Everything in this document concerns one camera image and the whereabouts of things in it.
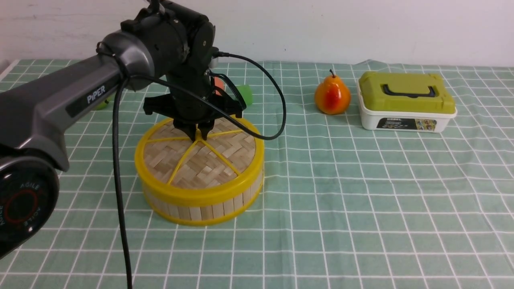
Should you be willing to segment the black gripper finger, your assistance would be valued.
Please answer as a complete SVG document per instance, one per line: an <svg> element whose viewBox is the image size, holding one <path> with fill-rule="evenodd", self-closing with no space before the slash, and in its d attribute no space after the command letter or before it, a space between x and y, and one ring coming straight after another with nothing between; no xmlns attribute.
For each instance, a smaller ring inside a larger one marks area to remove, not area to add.
<svg viewBox="0 0 514 289"><path fill-rule="evenodd" d="M195 123L186 123L183 127L183 132L191 139L191 141L196 141L196 132L198 130L198 126Z"/></svg>

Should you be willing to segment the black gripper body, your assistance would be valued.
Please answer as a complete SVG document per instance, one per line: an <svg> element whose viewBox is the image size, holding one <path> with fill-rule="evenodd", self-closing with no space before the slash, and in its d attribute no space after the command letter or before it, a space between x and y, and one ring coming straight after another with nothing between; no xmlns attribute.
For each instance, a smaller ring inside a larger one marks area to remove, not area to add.
<svg viewBox="0 0 514 289"><path fill-rule="evenodd" d="M144 76L143 79L169 88L169 93L146 98L143 110L146 114L160 114L179 122L180 126L210 126L226 115L242 116L246 103L234 84L225 76L235 98L215 85L216 74L209 68L195 69L179 66L167 72L165 80Z"/></svg>

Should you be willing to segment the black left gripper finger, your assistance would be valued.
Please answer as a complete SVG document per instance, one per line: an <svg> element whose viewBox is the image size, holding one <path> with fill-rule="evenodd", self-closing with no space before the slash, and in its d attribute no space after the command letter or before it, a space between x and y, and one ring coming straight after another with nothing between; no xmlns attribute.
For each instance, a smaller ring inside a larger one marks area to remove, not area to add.
<svg viewBox="0 0 514 289"><path fill-rule="evenodd" d="M200 133L203 140L207 140L208 134L213 130L215 122L200 123Z"/></svg>

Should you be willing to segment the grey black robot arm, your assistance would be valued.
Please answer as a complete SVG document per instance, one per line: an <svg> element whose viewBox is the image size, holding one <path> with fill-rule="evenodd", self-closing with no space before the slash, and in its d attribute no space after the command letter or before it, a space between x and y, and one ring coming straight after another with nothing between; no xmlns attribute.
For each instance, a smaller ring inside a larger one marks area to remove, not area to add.
<svg viewBox="0 0 514 289"><path fill-rule="evenodd" d="M215 26L169 0L151 0L97 44L96 54L1 93L1 257L46 223L69 169L64 133L118 89L142 90L165 76L169 94L144 100L191 140L215 119L242 117L246 104L215 86Z"/></svg>

